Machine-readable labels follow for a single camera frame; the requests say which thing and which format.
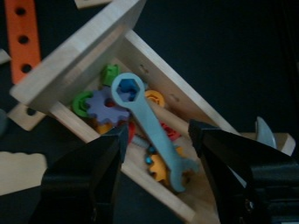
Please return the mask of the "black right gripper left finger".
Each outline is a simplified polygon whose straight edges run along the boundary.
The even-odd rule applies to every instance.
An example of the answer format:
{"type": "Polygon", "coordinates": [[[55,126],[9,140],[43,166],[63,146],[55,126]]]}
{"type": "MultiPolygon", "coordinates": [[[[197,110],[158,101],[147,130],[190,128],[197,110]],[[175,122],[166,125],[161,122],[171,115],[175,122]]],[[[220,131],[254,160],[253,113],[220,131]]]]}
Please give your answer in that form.
{"type": "Polygon", "coordinates": [[[42,199],[30,224],[114,224],[129,126],[66,154],[42,178],[42,199]]]}

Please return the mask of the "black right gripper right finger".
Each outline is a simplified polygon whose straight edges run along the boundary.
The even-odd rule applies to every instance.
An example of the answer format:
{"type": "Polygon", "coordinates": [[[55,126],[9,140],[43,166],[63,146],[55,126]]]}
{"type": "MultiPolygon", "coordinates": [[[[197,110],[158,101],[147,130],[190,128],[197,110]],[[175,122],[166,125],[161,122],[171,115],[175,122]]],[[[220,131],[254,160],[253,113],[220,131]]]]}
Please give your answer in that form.
{"type": "Polygon", "coordinates": [[[270,146],[190,121],[221,224],[299,224],[299,163],[270,146]]]}

